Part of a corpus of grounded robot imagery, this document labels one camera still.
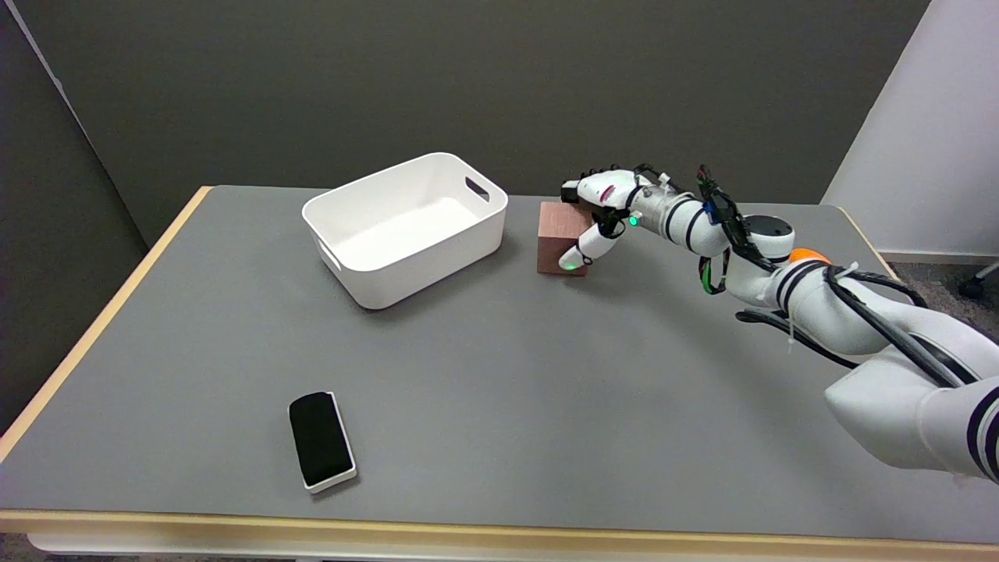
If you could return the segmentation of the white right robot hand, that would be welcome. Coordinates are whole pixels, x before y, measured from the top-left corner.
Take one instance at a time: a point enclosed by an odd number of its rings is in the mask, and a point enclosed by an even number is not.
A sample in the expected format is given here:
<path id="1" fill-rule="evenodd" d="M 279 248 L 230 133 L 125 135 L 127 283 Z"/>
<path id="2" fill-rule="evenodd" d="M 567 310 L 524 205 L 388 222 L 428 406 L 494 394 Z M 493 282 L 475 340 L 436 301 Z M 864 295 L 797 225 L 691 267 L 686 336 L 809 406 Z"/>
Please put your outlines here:
<path id="1" fill-rule="evenodd" d="M 645 175 L 650 170 L 652 168 L 647 165 L 634 169 L 590 170 L 582 173 L 578 180 L 568 180 L 561 185 L 561 202 L 577 205 L 592 217 L 592 226 L 561 255 L 561 270 L 574 271 L 592 265 L 613 249 L 628 226 L 638 224 L 632 205 L 641 189 L 652 187 L 653 182 Z"/>

